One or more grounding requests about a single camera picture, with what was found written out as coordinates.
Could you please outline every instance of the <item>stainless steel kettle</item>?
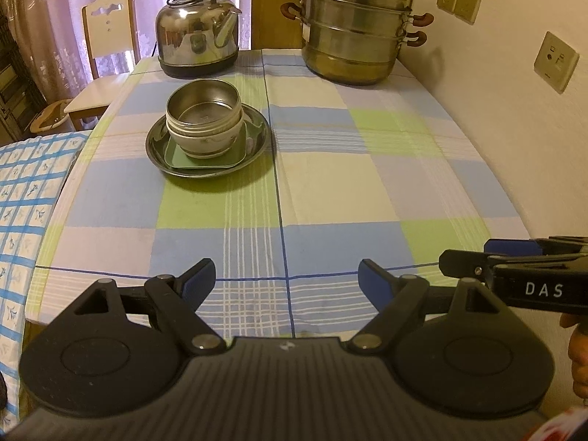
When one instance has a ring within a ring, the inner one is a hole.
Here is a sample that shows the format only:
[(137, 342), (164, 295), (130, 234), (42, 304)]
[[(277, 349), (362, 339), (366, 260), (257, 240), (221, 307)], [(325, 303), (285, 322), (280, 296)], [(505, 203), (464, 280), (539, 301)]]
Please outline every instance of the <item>stainless steel kettle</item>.
[(155, 20), (165, 74), (194, 79), (231, 66), (239, 53), (240, 13), (230, 0), (168, 0)]

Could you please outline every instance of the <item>kettle spout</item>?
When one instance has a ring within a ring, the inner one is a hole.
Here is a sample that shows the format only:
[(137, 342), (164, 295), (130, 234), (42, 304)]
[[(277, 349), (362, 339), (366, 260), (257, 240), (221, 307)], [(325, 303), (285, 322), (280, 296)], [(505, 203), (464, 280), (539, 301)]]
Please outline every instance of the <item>kettle spout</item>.
[(239, 8), (230, 8), (229, 11), (225, 13), (224, 18), (214, 25), (213, 32), (215, 35), (215, 46), (217, 48), (226, 46), (229, 39), (233, 36), (234, 25), (236, 25), (239, 20), (239, 14), (241, 14)]

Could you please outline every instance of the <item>laundry basket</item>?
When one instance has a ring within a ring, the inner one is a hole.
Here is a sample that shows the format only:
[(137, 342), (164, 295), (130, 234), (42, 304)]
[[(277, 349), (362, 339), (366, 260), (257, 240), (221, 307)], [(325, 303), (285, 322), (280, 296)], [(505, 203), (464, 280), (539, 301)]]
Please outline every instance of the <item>laundry basket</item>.
[(74, 132), (74, 124), (69, 114), (64, 112), (70, 101), (71, 99), (61, 99), (61, 101), (56, 101), (47, 106), (31, 123), (30, 131), (40, 136)]

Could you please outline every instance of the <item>green plate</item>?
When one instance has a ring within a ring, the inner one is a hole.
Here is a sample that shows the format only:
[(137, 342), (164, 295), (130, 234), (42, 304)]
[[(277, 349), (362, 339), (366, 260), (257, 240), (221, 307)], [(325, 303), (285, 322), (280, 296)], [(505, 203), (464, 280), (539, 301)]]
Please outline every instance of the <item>green plate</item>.
[(228, 169), (239, 164), (247, 155), (247, 127), (243, 122), (241, 130), (230, 149), (222, 156), (210, 159), (192, 159), (188, 157), (182, 148), (170, 137), (168, 147), (165, 149), (165, 162), (176, 169)]

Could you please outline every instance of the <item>curtain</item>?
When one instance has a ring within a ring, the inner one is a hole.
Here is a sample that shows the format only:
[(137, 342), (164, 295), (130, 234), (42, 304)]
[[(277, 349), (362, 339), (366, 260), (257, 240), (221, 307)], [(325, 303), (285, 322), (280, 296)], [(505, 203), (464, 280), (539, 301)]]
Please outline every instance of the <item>curtain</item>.
[[(82, 7), (94, 0), (0, 0), (25, 63), (47, 102), (76, 96), (92, 80)], [(155, 44), (155, 17), (166, 0), (135, 0), (141, 56)], [(243, 14), (240, 46), (249, 48), (251, 0), (232, 0)], [(130, 53), (97, 58), (101, 76), (132, 69)]]

